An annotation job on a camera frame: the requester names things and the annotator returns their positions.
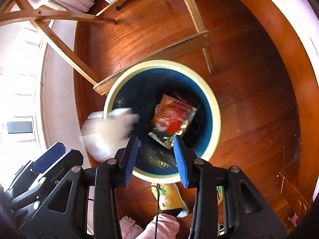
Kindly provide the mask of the white paper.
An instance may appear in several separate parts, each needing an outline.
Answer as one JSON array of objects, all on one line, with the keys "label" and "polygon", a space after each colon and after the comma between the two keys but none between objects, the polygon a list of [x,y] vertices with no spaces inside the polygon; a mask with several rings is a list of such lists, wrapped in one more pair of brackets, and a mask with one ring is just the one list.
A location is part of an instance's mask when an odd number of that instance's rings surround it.
[{"label": "white paper", "polygon": [[117,108],[108,114],[91,113],[81,128],[85,148],[98,162],[113,158],[119,149],[127,146],[139,118],[131,108]]}]

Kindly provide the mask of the orange snack packet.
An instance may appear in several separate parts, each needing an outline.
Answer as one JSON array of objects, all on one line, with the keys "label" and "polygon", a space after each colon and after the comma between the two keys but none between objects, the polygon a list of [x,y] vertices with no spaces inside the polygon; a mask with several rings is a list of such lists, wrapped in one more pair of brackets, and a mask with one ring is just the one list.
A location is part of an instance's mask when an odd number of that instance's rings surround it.
[{"label": "orange snack packet", "polygon": [[197,110],[184,101],[164,94],[151,121],[148,136],[165,148],[172,149],[174,137],[187,131]]}]

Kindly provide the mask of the round trash bin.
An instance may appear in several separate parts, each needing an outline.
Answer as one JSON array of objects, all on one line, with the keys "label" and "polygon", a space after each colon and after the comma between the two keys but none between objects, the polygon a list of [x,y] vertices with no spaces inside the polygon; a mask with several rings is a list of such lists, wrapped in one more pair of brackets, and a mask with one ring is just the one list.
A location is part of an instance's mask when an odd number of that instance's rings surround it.
[{"label": "round trash bin", "polygon": [[211,159],[219,143],[217,99],[197,72],[180,63],[153,60],[125,71],[107,95],[104,116],[123,108],[139,116],[132,129],[140,142],[133,174],[144,181],[180,181],[176,136],[204,160]]}]

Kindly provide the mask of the right yellow slipper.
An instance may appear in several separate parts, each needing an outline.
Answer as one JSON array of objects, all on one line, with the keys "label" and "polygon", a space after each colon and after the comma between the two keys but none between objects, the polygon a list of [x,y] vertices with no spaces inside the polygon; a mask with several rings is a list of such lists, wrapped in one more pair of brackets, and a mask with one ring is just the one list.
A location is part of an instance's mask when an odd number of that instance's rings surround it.
[{"label": "right yellow slipper", "polygon": [[220,205],[223,201],[223,187],[217,186],[216,192],[217,192],[217,205]]}]

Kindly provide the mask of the yellow slipper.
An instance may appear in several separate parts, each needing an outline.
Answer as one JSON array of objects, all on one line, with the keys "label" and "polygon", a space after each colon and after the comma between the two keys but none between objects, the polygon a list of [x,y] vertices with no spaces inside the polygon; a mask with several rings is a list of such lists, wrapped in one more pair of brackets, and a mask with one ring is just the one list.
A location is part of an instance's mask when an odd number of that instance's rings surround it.
[{"label": "yellow slipper", "polygon": [[223,187],[217,186],[216,192],[217,192],[217,205],[220,205],[223,201]]},{"label": "yellow slipper", "polygon": [[159,202],[159,208],[162,213],[170,210],[180,210],[176,215],[178,218],[184,218],[188,215],[188,206],[182,199],[179,188],[175,183],[152,183],[151,191],[155,199]]}]

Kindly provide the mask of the left yellow slipper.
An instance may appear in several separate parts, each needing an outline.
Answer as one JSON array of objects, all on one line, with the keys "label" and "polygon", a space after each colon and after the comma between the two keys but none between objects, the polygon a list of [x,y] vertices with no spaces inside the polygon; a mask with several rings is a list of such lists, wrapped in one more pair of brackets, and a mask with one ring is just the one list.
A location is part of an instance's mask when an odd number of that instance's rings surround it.
[{"label": "left yellow slipper", "polygon": [[162,213],[170,210],[180,210],[176,215],[178,218],[184,218],[188,215],[188,206],[182,199],[179,188],[175,183],[152,183],[151,191],[155,199],[159,202],[159,208]]}]

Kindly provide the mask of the pink trouser legs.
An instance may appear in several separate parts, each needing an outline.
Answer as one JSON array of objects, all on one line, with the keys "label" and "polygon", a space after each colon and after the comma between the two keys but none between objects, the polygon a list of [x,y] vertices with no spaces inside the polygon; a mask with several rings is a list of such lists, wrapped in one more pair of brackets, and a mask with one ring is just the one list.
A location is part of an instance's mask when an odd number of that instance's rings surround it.
[{"label": "pink trouser legs", "polygon": [[122,238],[176,238],[179,231],[177,218],[159,214],[143,229],[132,218],[124,216],[120,221]]}]

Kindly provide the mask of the pink bed sheet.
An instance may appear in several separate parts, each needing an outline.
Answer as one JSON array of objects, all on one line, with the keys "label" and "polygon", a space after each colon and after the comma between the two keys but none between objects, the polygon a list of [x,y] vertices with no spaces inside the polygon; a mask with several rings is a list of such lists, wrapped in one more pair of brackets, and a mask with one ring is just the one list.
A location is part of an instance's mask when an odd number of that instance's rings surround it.
[{"label": "pink bed sheet", "polygon": [[318,18],[307,0],[270,0],[295,31],[306,65],[297,68],[296,96],[302,133],[298,183],[318,196]]}]

